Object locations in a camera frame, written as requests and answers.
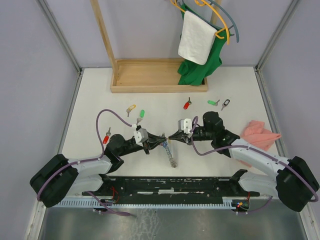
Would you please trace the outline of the metal keyring holder with keys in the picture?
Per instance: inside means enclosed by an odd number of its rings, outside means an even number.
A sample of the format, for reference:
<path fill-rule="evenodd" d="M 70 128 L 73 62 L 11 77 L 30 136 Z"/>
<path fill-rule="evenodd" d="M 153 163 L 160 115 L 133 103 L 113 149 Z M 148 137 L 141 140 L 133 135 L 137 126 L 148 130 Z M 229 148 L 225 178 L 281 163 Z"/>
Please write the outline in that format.
<path fill-rule="evenodd" d="M 175 159 L 173 157 L 172 151 L 169 146 L 169 141 L 166 139 L 160 145 L 165 149 L 165 152 L 167 154 L 167 157 L 168 157 L 168 160 L 169 160 L 171 167 L 176 168 L 178 166 L 178 163 L 175 161 Z"/>

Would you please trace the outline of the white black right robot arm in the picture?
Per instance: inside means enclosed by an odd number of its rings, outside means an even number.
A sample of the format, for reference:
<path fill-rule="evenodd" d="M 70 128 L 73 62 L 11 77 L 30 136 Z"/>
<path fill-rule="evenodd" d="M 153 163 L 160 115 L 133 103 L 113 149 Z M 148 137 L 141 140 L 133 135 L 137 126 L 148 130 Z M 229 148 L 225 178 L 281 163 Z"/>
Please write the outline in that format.
<path fill-rule="evenodd" d="M 317 192 L 320 185 L 304 159 L 270 154 L 253 146 L 227 130 L 215 111 L 206 112 L 202 121 L 203 125 L 198 126 L 197 116 L 179 120 L 178 130 L 169 136 L 169 140 L 191 146 L 196 141 L 210 141 L 213 149 L 206 152 L 207 155 L 218 152 L 262 172 L 238 171 L 239 177 L 229 183 L 231 193 L 240 196 L 244 192 L 256 192 L 276 197 L 295 212 L 301 212 L 307 203 L 319 201 Z"/>

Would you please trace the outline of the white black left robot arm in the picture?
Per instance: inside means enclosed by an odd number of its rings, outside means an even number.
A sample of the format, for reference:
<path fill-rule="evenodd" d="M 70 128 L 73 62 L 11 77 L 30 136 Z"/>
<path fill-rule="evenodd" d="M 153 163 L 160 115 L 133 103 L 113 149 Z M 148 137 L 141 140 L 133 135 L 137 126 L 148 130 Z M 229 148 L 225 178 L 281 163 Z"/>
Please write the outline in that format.
<path fill-rule="evenodd" d="M 149 132 L 141 133 L 126 140 L 120 134 L 114 134 L 106 145 L 103 156 L 89 159 L 68 159 L 63 154 L 55 155 L 30 180 L 29 184 L 36 193 L 39 202 L 47 207 L 53 207 L 66 196 L 91 191 L 106 195 L 111 189 L 111 183 L 103 175 L 117 171 L 123 164 L 122 156 L 144 151 L 149 154 L 167 139 Z"/>

